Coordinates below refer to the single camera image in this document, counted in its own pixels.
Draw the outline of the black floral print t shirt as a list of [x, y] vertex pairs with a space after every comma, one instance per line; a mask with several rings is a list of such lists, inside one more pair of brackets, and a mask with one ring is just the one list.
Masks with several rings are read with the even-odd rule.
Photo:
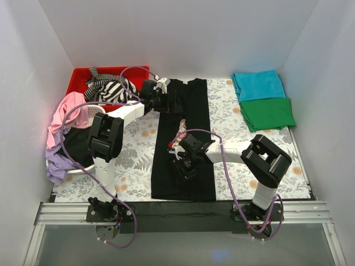
[[168, 92], [182, 111], [160, 114], [151, 172], [151, 197], [215, 201], [214, 166], [207, 157], [210, 135], [207, 81], [173, 79]]

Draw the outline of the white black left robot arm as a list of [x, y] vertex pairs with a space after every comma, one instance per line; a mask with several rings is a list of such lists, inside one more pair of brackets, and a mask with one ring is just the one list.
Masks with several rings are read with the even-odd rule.
[[88, 149], [95, 165], [95, 181], [98, 188], [95, 198], [103, 203], [99, 215], [111, 222], [117, 218], [118, 208], [110, 203], [116, 195], [114, 175], [115, 160], [123, 147], [124, 127], [143, 117], [151, 110], [171, 111], [174, 96], [168, 92], [170, 79], [145, 80], [138, 101], [128, 101], [122, 107], [107, 114], [97, 113], [88, 137]]

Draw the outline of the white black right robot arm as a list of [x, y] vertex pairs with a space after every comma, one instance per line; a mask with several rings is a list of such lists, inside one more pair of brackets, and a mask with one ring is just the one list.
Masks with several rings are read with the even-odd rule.
[[202, 142], [187, 134], [179, 143], [169, 143], [168, 152], [175, 155], [173, 166], [188, 180], [197, 174], [202, 164], [220, 162], [244, 164], [258, 181], [251, 203], [252, 216], [257, 220], [271, 214], [271, 203], [276, 190], [288, 171], [291, 157], [266, 136], [257, 134], [250, 142], [227, 141], [223, 144], [210, 140]]

